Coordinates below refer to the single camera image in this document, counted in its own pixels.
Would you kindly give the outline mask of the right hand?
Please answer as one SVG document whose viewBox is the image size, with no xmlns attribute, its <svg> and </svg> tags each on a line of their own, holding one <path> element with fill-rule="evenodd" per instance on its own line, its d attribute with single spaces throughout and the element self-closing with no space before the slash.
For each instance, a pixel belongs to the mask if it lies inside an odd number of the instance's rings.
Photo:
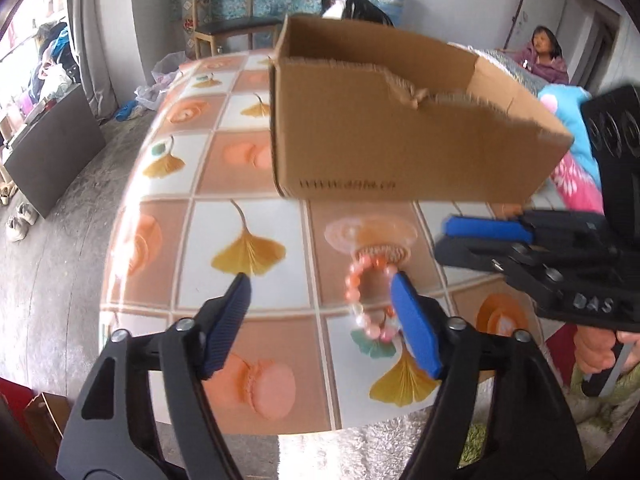
<svg viewBox="0 0 640 480">
<path fill-rule="evenodd" d="M 574 337 L 575 360 L 584 374 L 598 374 L 615 364 L 613 347 L 616 342 L 632 344 L 623 372 L 630 372 L 639 363 L 639 335 L 637 333 L 601 330 L 600 328 L 578 326 Z"/>
</svg>

